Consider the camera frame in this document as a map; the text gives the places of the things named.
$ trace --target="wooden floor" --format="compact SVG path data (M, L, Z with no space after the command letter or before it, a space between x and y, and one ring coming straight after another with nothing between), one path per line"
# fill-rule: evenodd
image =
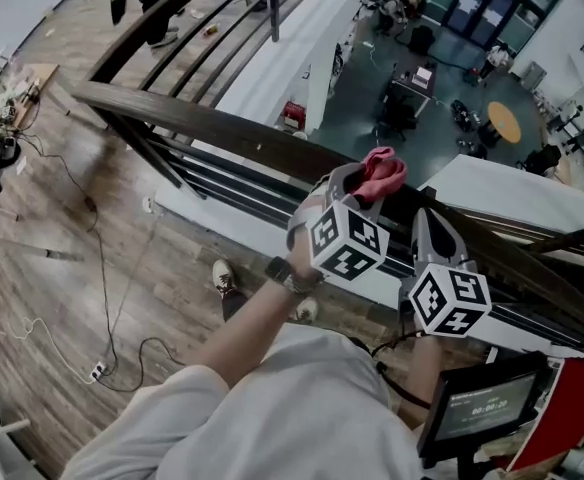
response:
M197 8L205 10L204 4ZM135 0L128 0L128 9L123 24L113 28L107 0L67 0L32 34L20 58L59 62L65 74L77 80L140 13ZM183 58L192 53L184 52ZM156 60L146 49L138 57L121 83L138 82ZM61 116L44 100L31 132L41 138L46 153L63 155L76 181L98 205L96 229L103 239L109 314L120 359L118 372L108 382L119 389L137 384L137 350L150 336L163 339L175 357L187 363L222 324L210 276L214 261L229 259L241 284L253 291L267 259L160 208L146 213L142 200L154 196L159 175L127 151L120 139L89 121ZM43 318L69 364L87 378L97 361L110 365L113 361L99 241L94 232L87 233L95 215L86 209L59 159L40 159L27 144L23 148L27 166L20 175L5 173L0 197L0 207L17 212L21 220L15 223L0 216L0 237L65 251L76 261L0 248L0 330L11 325L21 335L23 318ZM317 325L357 336L369 345L394 331L394 325L384 325L393 321L379 323L383 312L368 301L328 286L321 287L319 299ZM469 340L458 340L455 346L446 356L448 367L472 364L484 351L482 344ZM382 356L399 380L407 370L410 347L405 343ZM156 342L146 347L144 366L146 385L161 382L179 368ZM84 385L60 360L42 327L37 326L26 341L7 337L0 342L0 417L32 421L30 429L14 437L52 478L130 398L98 384Z

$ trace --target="red object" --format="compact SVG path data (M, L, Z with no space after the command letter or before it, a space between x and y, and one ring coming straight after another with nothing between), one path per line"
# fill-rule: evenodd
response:
M299 130L305 129L305 108L301 105L288 101L283 107L283 117L285 124L295 126Z
M392 148L375 148L362 162L365 165L365 181L353 193L368 202L374 202L393 194L405 183L408 168L405 162L394 158Z
M550 459L578 445L584 436L584 359L566 359L545 411L508 471Z

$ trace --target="round table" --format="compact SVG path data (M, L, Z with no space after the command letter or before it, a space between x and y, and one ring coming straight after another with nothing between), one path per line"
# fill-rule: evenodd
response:
M521 127L514 114L503 103L493 101L488 105L488 119L479 128L481 142L489 147L494 147L499 139L510 144L521 141Z

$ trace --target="computer screen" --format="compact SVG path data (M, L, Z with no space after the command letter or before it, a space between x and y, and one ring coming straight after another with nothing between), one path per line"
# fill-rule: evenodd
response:
M450 396L434 440L476 434L518 420L535 379L536 373Z

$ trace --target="hand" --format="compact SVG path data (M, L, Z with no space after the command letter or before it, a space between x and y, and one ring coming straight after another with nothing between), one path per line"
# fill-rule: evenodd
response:
M311 206L323 207L325 199L323 196L308 197L299 208L309 208ZM294 236L294 248L287 258L290 265L294 267L297 274L305 279L317 278L321 275L310 265L310 235L306 227L299 227Z

